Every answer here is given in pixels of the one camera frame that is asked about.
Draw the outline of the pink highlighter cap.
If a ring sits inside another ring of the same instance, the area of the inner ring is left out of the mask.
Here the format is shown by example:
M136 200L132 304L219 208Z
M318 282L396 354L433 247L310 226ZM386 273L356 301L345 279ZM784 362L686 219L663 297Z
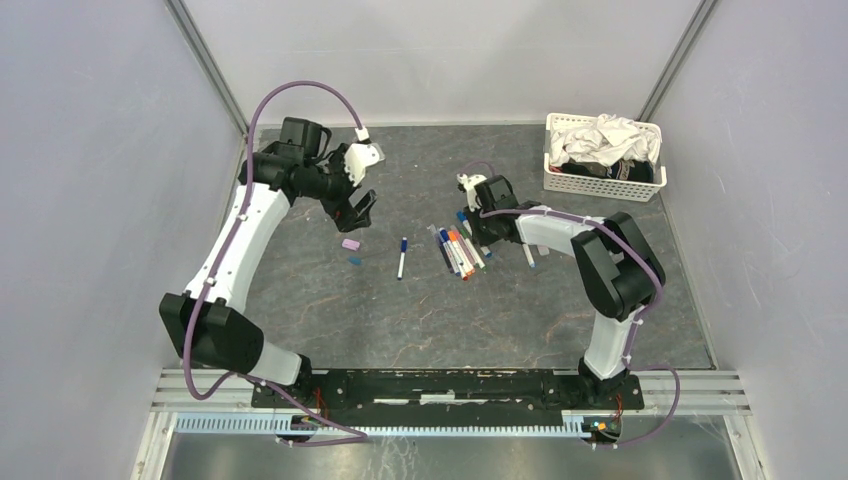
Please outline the pink highlighter cap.
M344 239L341 246L347 250L358 251L360 248L360 242L352 239Z

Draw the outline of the blue white marker pen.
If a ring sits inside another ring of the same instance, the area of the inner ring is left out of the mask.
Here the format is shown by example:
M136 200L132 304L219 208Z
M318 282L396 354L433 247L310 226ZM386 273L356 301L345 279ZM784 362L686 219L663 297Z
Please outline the blue white marker pen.
M408 238L406 236L404 236L404 237L401 238L400 247L399 247L399 260L398 260L398 268L397 268L397 273L396 273L396 279L398 281L403 279L407 248L408 248Z

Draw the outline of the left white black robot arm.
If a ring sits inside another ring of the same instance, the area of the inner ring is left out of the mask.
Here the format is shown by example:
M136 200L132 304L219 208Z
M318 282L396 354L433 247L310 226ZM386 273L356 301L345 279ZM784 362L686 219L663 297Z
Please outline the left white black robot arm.
M199 364L276 383L290 407L314 394L308 358L271 343L244 314L247 295L270 238L299 198L321 203L338 231L370 225L376 193L357 202L368 168L385 155L366 128L356 139L328 148L331 131L319 123L287 117L277 140L253 153L238 176L234 205L213 249L181 293L167 293L160 317L186 366Z

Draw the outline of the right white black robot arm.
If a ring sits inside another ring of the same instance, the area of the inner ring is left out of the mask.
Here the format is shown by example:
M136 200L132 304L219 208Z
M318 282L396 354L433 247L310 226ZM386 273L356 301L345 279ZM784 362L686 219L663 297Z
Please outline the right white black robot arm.
M502 175L460 174L463 210L479 246L499 241L546 247L572 257L595 310L589 345L578 363L577 392L591 408L612 401L628 377L642 318L662 295L665 273L627 213L579 216L517 200Z

